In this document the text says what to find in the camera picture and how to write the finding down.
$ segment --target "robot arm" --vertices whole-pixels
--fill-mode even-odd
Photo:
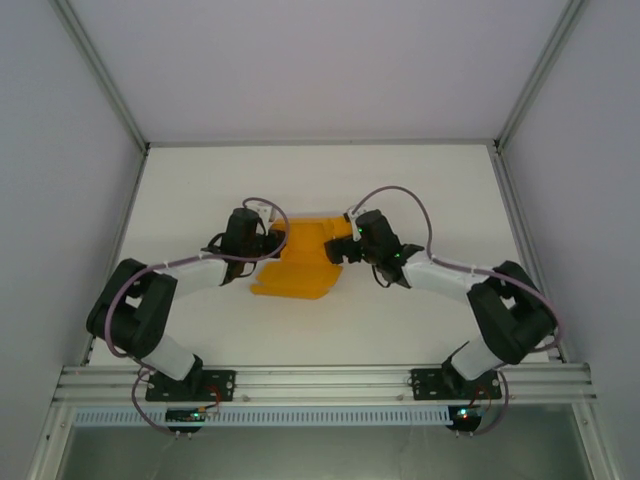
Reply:
[[[348,212],[347,216],[355,225],[354,237],[327,245],[334,263],[341,263],[341,254],[350,262],[362,258],[389,285],[426,289],[470,305],[480,336],[458,348],[443,363],[443,374],[452,389],[506,363],[520,363],[553,333],[553,316],[533,295],[489,275],[435,263],[423,247],[401,244],[379,210]],[[495,272],[535,289],[529,276],[514,262],[478,268],[478,272]]]
[[[203,255],[232,255],[246,261],[203,258],[155,269],[140,277],[126,290],[113,312],[110,331],[113,344],[135,361],[153,367],[175,382],[197,383],[202,361],[164,333],[171,304],[198,290],[230,283],[243,275],[252,258],[274,252],[283,241],[283,233],[269,232],[273,220],[271,206],[248,202],[233,211],[226,231],[216,235],[203,249]],[[133,259],[118,265],[89,314],[89,333],[105,339],[109,307],[117,293],[146,268],[147,265]]]

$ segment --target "yellow fabric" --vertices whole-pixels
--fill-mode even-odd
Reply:
[[[351,224],[343,217],[293,218],[287,245],[280,261],[265,265],[251,285],[256,295],[315,300],[329,293],[338,281],[342,267],[333,265],[324,250],[325,242],[351,235]],[[284,231],[278,220],[272,230]]]

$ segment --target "wire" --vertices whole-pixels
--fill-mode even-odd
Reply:
[[[495,418],[495,420],[491,422],[490,425],[487,425],[486,427],[473,432],[474,437],[477,437],[478,435],[484,435],[493,431],[498,425],[500,425],[500,423],[502,423],[502,420],[504,420],[504,417],[507,414],[507,410],[509,408],[509,384],[507,383],[507,377],[504,376],[502,370],[496,370],[496,373],[502,380],[502,388],[504,389],[504,403],[502,404],[502,408],[500,409],[500,412],[498,413],[498,416]]]
[[[152,373],[152,370],[149,370],[148,368],[145,368],[145,367],[140,367],[140,370],[138,370],[138,375],[136,377],[136,380],[135,382],[133,382],[133,387],[131,388],[131,403],[133,403],[133,408],[136,409],[136,411],[138,412],[138,415],[142,417],[142,419],[147,423],[147,425],[149,425],[151,428],[153,428],[154,430],[164,435],[170,435],[173,437],[176,434],[173,433],[168,428],[158,425],[156,422],[154,422],[151,419],[151,417],[149,417],[149,415],[147,415],[144,412],[144,410],[142,410],[142,407],[140,406],[140,404],[138,403],[138,399],[136,398],[136,390],[138,389],[138,385],[142,381],[142,378],[147,375],[150,375],[151,373]]]
[[[222,259],[222,260],[235,260],[235,261],[239,261],[239,262],[260,262],[262,260],[266,260],[268,258],[272,258],[275,257],[278,253],[280,253],[280,251],[285,247],[285,245],[287,244],[287,240],[289,239],[289,230],[290,230],[290,225],[289,225],[289,219],[287,218],[287,215],[284,213],[284,211],[275,203],[271,202],[270,200],[266,200],[264,198],[260,198],[260,197],[249,197],[249,198],[245,198],[242,201],[242,206],[246,207],[247,202],[252,202],[252,201],[258,201],[258,202],[262,202],[262,203],[266,203],[267,205],[270,205],[271,207],[273,207],[282,217],[282,219],[284,220],[284,224],[285,224],[285,232],[284,232],[284,238],[282,239],[282,242],[280,243],[280,245],[278,245],[278,248],[276,248],[273,252],[266,254],[266,255],[262,255],[260,257],[253,257],[253,258],[249,258],[249,257],[236,257],[235,255],[226,255],[226,254],[202,254],[202,255],[196,255],[193,257],[188,257],[188,258],[183,258],[180,260],[174,260],[173,262],[167,262],[167,263],[159,263],[156,265],[149,265],[148,267],[143,268],[142,270],[140,270],[139,272],[135,273],[134,275],[132,275],[126,282],[124,282],[124,284],[122,285],[122,287],[120,287],[120,290],[118,290],[118,292],[115,294],[115,296],[113,297],[113,301],[111,302],[111,305],[109,305],[109,309],[107,310],[107,315],[106,315],[106,319],[104,322],[104,340],[107,343],[107,348],[109,348],[109,351],[115,355],[118,358],[125,358],[128,355],[126,353],[122,353],[119,352],[114,343],[113,343],[113,338],[111,336],[111,324],[113,323],[113,314],[115,313],[116,307],[118,306],[118,304],[120,303],[120,301],[122,300],[122,297],[124,297],[124,295],[127,293],[127,290],[129,290],[129,288],[134,285],[136,282],[138,282],[138,280],[143,277],[144,275],[146,275],[147,273],[153,272],[154,270],[164,270],[166,268],[174,268],[174,267],[181,267],[184,265],[189,265],[191,263],[197,263],[203,260],[212,260],[212,259]]]
[[[206,407],[204,407],[204,409],[205,410],[209,410],[212,407],[216,407],[216,415],[219,415],[220,414],[220,402],[222,401],[222,394],[220,393],[220,390],[215,385],[207,385],[204,388],[206,388],[210,392],[214,393],[215,396],[216,396],[216,403],[212,403],[211,405],[207,405]]]
[[[484,394],[487,396],[487,399],[489,400],[489,405],[484,410],[484,413],[487,413],[489,411],[489,409],[491,408],[491,395],[489,394],[489,390],[487,390],[483,385],[478,385],[478,387],[476,388],[475,393],[473,394],[473,399],[471,400],[471,403],[469,403],[469,405],[467,405],[467,408],[471,408],[473,406],[473,404],[476,402],[476,400],[478,400],[478,394],[480,392],[484,392]]]
[[[384,192],[386,190],[399,190],[401,192],[404,192],[407,195],[409,195],[411,198],[413,198],[415,200],[415,202],[418,204],[418,207],[422,211],[422,215],[424,216],[424,219],[427,222],[426,252],[427,252],[427,257],[429,258],[429,260],[431,260],[436,265],[440,265],[441,267],[448,268],[450,270],[455,270],[456,272],[478,274],[478,275],[484,275],[484,276],[487,276],[487,277],[497,278],[498,280],[500,280],[502,282],[510,283],[511,285],[514,285],[514,286],[518,287],[519,289],[525,291],[529,295],[532,295],[537,300],[539,300],[547,308],[547,310],[551,313],[551,315],[554,317],[555,323],[556,323],[556,334],[555,334],[555,338],[553,339],[553,341],[551,343],[549,343],[549,344],[547,344],[547,345],[545,345],[543,347],[540,347],[540,348],[534,348],[531,352],[532,353],[546,352],[546,351],[551,350],[551,349],[553,349],[553,348],[558,346],[558,344],[560,343],[560,341],[564,337],[564,331],[565,331],[564,322],[562,321],[560,315],[558,315],[558,312],[556,311],[555,307],[551,304],[551,302],[549,300],[547,300],[547,298],[544,295],[542,295],[538,290],[536,290],[535,288],[530,287],[529,285],[527,285],[525,283],[522,283],[519,280],[516,280],[515,278],[511,278],[508,275],[504,275],[504,274],[499,273],[499,272],[494,272],[493,270],[486,270],[486,269],[481,269],[481,268],[473,268],[473,267],[470,267],[470,266],[467,266],[467,265],[463,265],[463,264],[449,263],[447,261],[440,260],[439,258],[436,258],[436,256],[433,254],[433,251],[432,251],[433,226],[431,224],[431,218],[429,217],[429,212],[427,212],[427,209],[424,206],[424,203],[422,203],[422,200],[420,200],[420,198],[415,193],[413,193],[411,190],[409,190],[408,188],[401,187],[399,185],[387,185],[385,187],[376,188],[372,192],[370,192],[367,195],[365,195],[364,198],[362,200],[360,200],[360,202],[353,208],[353,210],[357,211],[371,197],[373,197],[374,195],[377,195],[380,192]]]
[[[371,265],[371,271],[373,272],[373,278],[376,280],[376,283],[378,285],[380,285],[382,288],[389,288],[391,286],[391,282],[385,285],[380,281],[380,278],[378,278],[378,272],[376,272],[376,267],[374,267],[373,265]]]

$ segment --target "white table surface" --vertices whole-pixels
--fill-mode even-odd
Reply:
[[[485,146],[198,147],[151,150],[121,258],[145,263],[197,253],[234,207],[266,197],[291,215],[343,212],[366,193],[406,186],[425,202],[434,252],[475,264],[518,260]],[[380,208],[403,243],[423,244],[410,197]],[[467,305],[424,290],[380,288],[366,264],[346,265],[319,300],[256,296],[252,279],[177,300],[167,332],[209,365],[441,363],[479,331]],[[526,361],[547,361],[545,353]],[[97,340],[91,365],[121,365]]]

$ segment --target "white enclosure panel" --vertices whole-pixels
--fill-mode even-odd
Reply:
[[[193,255],[250,195],[291,215],[339,214],[387,184],[424,200],[439,255],[488,265],[517,258],[486,147],[425,145],[152,149],[122,257]],[[369,205],[383,210],[401,241],[426,241],[410,197],[386,192]],[[167,331],[214,365],[438,363],[479,333],[468,305],[424,290],[381,289],[366,264],[346,265],[319,300],[255,296],[252,281],[181,298]],[[119,361],[96,342],[92,365]]]
[[[150,141],[494,138],[564,0],[72,0]]]
[[[0,478],[79,361],[139,154],[44,0],[0,2]]]
[[[640,478],[640,3],[591,2],[507,152],[543,273]]]

